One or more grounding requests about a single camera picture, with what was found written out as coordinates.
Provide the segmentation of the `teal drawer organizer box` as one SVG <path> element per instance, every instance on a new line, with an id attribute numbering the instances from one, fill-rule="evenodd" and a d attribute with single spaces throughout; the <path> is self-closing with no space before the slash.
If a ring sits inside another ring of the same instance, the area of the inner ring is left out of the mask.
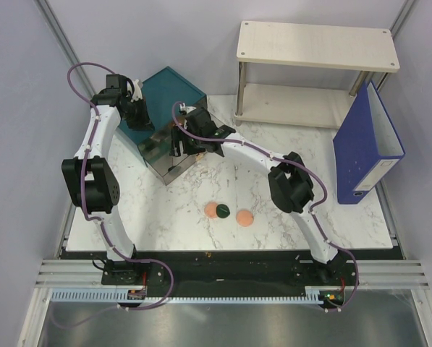
<path id="1" fill-rule="evenodd" d="M 125 121 L 119 125 L 119 138 L 136 154 L 141 141 L 151 136 L 170 119 L 171 108 L 176 102 L 183 102 L 188 106 L 206 107 L 207 95 L 177 73 L 171 67 L 166 67 L 144 81 L 142 87 L 146 101 L 148 115 L 155 126 L 154 130 L 132 131 Z"/>

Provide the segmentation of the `peach sponge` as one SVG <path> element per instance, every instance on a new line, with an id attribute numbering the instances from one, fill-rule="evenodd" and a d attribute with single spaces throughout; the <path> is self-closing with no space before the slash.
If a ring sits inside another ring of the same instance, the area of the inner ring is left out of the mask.
<path id="1" fill-rule="evenodd" d="M 204 208 L 204 213 L 208 218 L 214 219 L 217 218 L 217 207 L 218 207 L 218 203 L 217 202 L 209 202 L 205 208 Z"/>
<path id="2" fill-rule="evenodd" d="M 237 223 L 242 227 L 251 226 L 254 222 L 254 216 L 249 210 L 239 210 L 236 215 Z"/>

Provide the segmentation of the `dark green puff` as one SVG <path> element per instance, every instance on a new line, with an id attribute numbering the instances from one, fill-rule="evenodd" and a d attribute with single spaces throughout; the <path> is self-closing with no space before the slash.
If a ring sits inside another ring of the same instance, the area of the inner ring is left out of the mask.
<path id="1" fill-rule="evenodd" d="M 168 172 L 170 173 L 170 172 L 173 172 L 173 171 L 178 171 L 180 169 L 180 167 L 178 167 L 178 166 L 172 166 L 172 167 L 170 167 L 169 169 L 168 169 Z"/>
<path id="2" fill-rule="evenodd" d="M 218 218 L 228 218 L 230 216 L 231 212 L 227 205 L 225 204 L 218 204 L 216 206 L 216 216 Z"/>

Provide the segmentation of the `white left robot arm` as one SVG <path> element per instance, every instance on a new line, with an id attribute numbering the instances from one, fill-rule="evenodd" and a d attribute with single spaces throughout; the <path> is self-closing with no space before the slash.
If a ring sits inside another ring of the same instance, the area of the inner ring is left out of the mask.
<path id="1" fill-rule="evenodd" d="M 154 128 L 140 80 L 121 74 L 106 75 L 106 86 L 90 100 L 90 121 L 79 150 L 62 162 L 62 173 L 72 204 L 96 225 L 106 246 L 100 267 L 105 284 L 144 284 L 140 263 L 132 260 L 135 245 L 119 215 L 120 187 L 107 157 L 120 123 L 138 131 Z"/>

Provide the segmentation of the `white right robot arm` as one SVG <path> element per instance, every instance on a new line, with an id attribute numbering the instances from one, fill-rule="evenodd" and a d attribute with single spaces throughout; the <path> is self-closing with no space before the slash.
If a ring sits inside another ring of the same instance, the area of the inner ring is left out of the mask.
<path id="1" fill-rule="evenodd" d="M 317 176 L 305 167 L 299 154 L 281 155 L 259 147 L 235 129 L 217 126 L 205 108 L 177 102 L 171 112 L 174 126 L 170 155 L 214 153 L 265 175 L 272 202 L 292 216 L 305 237 L 317 279 L 329 285 L 341 277 L 342 252 L 327 237 L 313 211 L 313 180 Z"/>

